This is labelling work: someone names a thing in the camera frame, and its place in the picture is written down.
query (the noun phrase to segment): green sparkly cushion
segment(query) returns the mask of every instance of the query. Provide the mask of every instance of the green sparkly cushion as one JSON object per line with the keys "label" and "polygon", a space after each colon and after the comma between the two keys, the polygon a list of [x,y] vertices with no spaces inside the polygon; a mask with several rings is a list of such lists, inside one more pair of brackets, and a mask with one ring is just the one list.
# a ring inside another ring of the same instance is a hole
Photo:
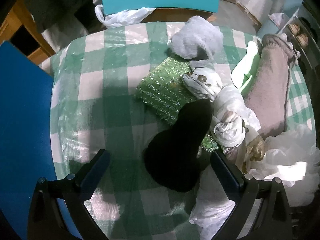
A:
{"label": "green sparkly cushion", "polygon": [[[189,62],[172,54],[139,83],[136,96],[152,107],[161,119],[173,125],[180,109],[196,100],[181,78],[189,71]],[[210,152],[218,149],[217,143],[209,135],[204,138],[202,146]]]}

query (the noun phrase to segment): green and white checkered blanket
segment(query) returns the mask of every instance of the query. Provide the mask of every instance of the green and white checkered blanket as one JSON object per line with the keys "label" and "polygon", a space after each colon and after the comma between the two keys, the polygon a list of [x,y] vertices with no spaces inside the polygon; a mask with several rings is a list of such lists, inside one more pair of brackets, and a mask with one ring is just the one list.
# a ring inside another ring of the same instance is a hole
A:
{"label": "green and white checkered blanket", "polygon": [[[161,187],[141,161],[146,143],[167,125],[142,101],[135,88],[167,58],[167,41],[184,23],[141,23],[79,38],[40,67],[54,74],[51,144],[58,179],[76,173],[104,148],[111,163],[98,188],[85,202],[109,239],[196,240],[188,222],[194,192]],[[215,55],[215,70],[230,76],[258,38],[220,27],[224,50]],[[298,66],[292,69],[288,127],[305,123],[314,130],[308,90]]]}

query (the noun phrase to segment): blue cushion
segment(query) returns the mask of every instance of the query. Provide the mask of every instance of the blue cushion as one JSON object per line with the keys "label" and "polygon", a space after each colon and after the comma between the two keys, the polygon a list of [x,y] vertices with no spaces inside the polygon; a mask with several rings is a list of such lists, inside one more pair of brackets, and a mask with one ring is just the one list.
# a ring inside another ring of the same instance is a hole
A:
{"label": "blue cushion", "polygon": [[57,179],[50,144],[52,86],[53,78],[9,42],[0,46],[0,209],[23,240],[38,178]]}

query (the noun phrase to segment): plastic sheet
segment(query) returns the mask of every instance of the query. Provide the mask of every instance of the plastic sheet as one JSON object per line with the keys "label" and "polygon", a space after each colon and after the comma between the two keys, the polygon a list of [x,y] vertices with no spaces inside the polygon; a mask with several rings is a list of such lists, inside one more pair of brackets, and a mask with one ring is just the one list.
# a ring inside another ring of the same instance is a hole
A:
{"label": "plastic sheet", "polygon": [[[100,148],[111,153],[105,176],[85,202],[109,239],[132,239],[137,234],[148,239],[199,239],[196,226],[189,223],[195,192],[181,194],[160,187],[141,163],[147,142],[168,127],[134,95],[141,80],[168,57],[167,41],[183,25],[156,22],[108,29],[72,41],[41,64],[54,74],[50,134],[57,178],[76,173]],[[234,39],[230,29],[220,30]],[[248,34],[241,37],[243,43],[248,37],[255,39]],[[216,70],[219,65],[231,72],[228,58],[241,58],[240,50],[233,48],[216,55],[221,63],[214,66]],[[298,69],[293,70],[295,77]],[[299,74],[299,82],[293,82],[309,102]],[[293,119],[307,123],[301,114],[308,111],[306,106],[289,115],[289,125]],[[314,128],[312,111],[308,118]]]}
{"label": "plastic sheet", "polygon": [[189,217],[201,227],[200,240],[210,240],[223,225],[236,203],[229,200],[217,175],[209,165],[201,174],[196,205]]}
{"label": "plastic sheet", "polygon": [[145,17],[152,13],[156,8],[142,7],[138,10],[124,10],[104,17],[103,5],[98,4],[94,11],[97,19],[108,29],[121,27],[141,22]]}
{"label": "plastic sheet", "polygon": [[290,206],[312,202],[319,185],[320,150],[316,135],[300,124],[295,130],[265,140],[266,154],[262,161],[251,163],[249,172],[256,179],[282,179]]}

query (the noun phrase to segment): wooden furniture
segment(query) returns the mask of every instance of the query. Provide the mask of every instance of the wooden furniture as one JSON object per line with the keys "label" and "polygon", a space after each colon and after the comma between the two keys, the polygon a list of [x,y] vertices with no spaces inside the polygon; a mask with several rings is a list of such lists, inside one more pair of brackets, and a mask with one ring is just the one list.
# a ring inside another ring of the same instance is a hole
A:
{"label": "wooden furniture", "polygon": [[0,44],[3,41],[8,41],[18,31],[20,27],[24,28],[30,33],[33,39],[39,44],[39,48],[31,54],[26,55],[36,65],[48,57],[55,54],[51,46],[46,42],[40,33],[37,32],[36,24],[26,8],[23,0],[17,0],[9,11],[6,19],[0,27]]}
{"label": "wooden furniture", "polygon": [[199,15],[208,22],[213,22],[217,19],[215,13],[185,9],[185,8],[157,8],[143,19],[143,23],[147,22],[186,22],[192,16]]}

